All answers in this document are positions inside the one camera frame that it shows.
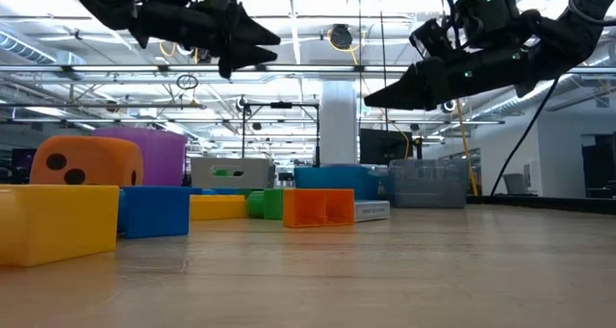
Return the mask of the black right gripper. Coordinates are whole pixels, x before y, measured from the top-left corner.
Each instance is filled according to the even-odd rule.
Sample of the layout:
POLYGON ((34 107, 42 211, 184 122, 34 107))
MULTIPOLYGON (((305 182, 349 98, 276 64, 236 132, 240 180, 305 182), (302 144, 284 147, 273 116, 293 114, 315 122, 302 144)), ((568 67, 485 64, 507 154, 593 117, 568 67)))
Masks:
POLYGON ((528 52, 505 47, 473 53, 450 50, 433 59, 441 63, 436 87, 430 79, 435 61, 411 64, 401 78, 365 97, 369 107, 431 111, 450 100, 520 84, 530 67, 528 52))

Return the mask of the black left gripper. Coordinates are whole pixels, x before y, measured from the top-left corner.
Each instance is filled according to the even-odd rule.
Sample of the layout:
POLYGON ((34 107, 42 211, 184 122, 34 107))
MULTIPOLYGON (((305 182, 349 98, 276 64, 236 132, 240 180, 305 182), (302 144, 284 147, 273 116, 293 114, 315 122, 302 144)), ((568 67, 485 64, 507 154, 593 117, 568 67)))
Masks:
POLYGON ((278 58, 276 53, 257 46, 227 50, 232 35, 250 44, 281 41, 278 35, 254 21, 244 8, 236 6, 237 0, 142 0, 136 6, 129 32, 142 47, 151 38, 159 38, 214 54, 223 52, 218 73, 222 78, 230 78, 237 69, 278 58))

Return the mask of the blue toy block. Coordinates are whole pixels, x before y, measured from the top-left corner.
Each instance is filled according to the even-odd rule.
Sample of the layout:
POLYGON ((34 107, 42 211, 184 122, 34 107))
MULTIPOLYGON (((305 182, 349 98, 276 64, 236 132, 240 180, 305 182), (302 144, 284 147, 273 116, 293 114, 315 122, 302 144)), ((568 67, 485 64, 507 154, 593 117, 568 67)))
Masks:
POLYGON ((190 188, 190 193, 195 195, 243 195, 249 196, 253 191, 261 189, 201 189, 190 188))

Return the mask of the orange foam die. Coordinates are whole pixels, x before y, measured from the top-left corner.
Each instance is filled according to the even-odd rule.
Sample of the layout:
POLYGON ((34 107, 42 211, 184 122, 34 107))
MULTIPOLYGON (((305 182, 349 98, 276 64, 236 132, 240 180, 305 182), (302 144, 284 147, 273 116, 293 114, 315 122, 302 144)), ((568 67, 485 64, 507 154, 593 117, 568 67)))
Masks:
POLYGON ((38 147, 30 183, 141 186, 142 153, 134 142, 124 139, 54 136, 38 147))

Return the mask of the black monitor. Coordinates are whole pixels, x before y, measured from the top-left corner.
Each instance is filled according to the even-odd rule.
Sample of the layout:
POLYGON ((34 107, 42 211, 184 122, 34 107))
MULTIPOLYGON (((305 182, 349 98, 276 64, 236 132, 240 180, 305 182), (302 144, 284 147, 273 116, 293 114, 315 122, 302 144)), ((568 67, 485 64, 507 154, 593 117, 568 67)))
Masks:
POLYGON ((360 164, 383 164, 413 156, 412 134, 400 131, 361 129, 360 164))

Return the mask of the white building pillar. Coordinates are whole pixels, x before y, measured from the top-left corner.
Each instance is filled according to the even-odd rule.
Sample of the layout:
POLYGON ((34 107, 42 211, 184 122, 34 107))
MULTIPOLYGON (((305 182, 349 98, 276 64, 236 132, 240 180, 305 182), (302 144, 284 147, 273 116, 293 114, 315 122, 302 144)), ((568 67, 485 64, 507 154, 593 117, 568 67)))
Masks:
POLYGON ((320 101, 321 162, 357 161, 357 94, 351 81, 324 81, 320 101))

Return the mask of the dark grey translucent bin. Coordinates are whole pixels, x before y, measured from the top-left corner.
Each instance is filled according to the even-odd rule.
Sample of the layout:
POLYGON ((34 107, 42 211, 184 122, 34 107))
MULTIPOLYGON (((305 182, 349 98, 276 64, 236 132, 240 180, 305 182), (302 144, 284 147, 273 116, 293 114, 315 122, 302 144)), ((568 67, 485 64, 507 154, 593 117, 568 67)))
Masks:
POLYGON ((462 209, 467 204, 464 160, 392 160, 385 190, 397 208, 462 209))

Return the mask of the grey overhead beam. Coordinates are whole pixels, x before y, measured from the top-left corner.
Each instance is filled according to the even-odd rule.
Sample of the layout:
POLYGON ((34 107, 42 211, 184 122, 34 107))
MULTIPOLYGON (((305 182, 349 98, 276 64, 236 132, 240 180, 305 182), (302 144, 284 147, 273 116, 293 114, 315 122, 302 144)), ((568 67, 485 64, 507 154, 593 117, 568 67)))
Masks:
MULTIPOLYGON (((238 69, 238 72, 274 73, 403 73, 407 69, 401 65, 315 65, 315 64, 257 64, 238 69)), ((0 65, 0 72, 218 72, 212 64, 172 64, 172 65, 0 65)))

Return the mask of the teal plastic bin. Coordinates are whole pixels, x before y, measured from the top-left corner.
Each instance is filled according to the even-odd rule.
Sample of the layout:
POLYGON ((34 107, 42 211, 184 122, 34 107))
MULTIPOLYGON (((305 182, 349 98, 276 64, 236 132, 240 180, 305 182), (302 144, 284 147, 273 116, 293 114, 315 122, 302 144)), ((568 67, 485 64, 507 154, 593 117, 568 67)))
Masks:
POLYGON ((356 200, 376 200, 381 176, 366 167, 296 167, 297 189, 352 189, 356 200))

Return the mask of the light grey plastic bin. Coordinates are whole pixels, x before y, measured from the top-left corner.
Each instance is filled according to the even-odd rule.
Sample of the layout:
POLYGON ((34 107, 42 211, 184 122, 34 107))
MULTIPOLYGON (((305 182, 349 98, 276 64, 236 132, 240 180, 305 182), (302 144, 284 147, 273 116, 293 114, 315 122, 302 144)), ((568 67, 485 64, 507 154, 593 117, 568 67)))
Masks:
POLYGON ((192 158, 192 185, 202 189, 267 189, 272 186, 270 161, 266 159, 192 158), (226 168, 231 175, 218 177, 213 169, 226 168))

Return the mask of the distant grey waste bin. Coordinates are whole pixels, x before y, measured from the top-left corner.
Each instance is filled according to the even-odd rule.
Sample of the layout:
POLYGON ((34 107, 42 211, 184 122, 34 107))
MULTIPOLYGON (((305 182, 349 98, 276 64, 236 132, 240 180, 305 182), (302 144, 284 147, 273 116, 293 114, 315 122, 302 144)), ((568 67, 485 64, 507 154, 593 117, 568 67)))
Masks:
POLYGON ((528 195, 528 190, 525 176, 521 173, 504 174, 503 179, 505 187, 509 195, 528 195))

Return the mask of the blue toy brick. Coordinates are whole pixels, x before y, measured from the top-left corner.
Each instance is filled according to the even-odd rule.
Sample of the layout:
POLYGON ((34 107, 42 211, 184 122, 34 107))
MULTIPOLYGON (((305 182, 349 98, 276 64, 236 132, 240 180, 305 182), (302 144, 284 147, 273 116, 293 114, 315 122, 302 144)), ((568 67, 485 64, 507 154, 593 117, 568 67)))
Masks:
POLYGON ((126 239, 182 236, 189 233, 191 190, 139 186, 120 190, 117 232, 126 239))

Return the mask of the black cabinet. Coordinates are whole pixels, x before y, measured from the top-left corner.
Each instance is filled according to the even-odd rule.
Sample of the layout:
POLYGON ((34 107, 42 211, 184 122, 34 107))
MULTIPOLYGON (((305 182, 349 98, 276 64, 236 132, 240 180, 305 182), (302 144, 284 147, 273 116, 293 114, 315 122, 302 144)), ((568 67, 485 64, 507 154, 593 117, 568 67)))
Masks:
POLYGON ((582 146, 586 197, 616 199, 616 132, 593 141, 582 146))

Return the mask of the yellow toy brick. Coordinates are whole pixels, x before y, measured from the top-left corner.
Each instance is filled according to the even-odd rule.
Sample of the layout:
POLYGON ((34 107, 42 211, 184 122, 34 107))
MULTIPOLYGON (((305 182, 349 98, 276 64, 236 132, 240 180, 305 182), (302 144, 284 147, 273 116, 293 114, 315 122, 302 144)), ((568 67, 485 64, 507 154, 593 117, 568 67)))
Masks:
POLYGON ((0 185, 0 265, 115 250, 118 199, 116 186, 0 185))

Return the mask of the black stand frame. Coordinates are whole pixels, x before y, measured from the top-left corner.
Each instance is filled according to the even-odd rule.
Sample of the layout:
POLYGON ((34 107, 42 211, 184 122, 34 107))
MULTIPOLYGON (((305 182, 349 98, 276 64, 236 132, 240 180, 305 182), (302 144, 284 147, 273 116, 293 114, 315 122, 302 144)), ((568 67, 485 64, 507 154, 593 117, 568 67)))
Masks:
POLYGON ((302 111, 304 111, 312 119, 312 121, 316 124, 316 148, 315 148, 314 167, 321 166, 321 114, 320 114, 320 104, 319 103, 285 102, 285 101, 275 101, 275 102, 269 102, 269 103, 244 102, 244 109, 242 111, 242 158, 245 157, 246 123, 248 121, 248 118, 246 116, 246 110, 252 107, 255 107, 255 110, 253 111, 252 116, 255 116, 263 108, 270 108, 273 110, 288 110, 292 108, 300 108, 302 111), (307 108, 314 108, 316 110, 316 116, 312 117, 306 111, 307 108))

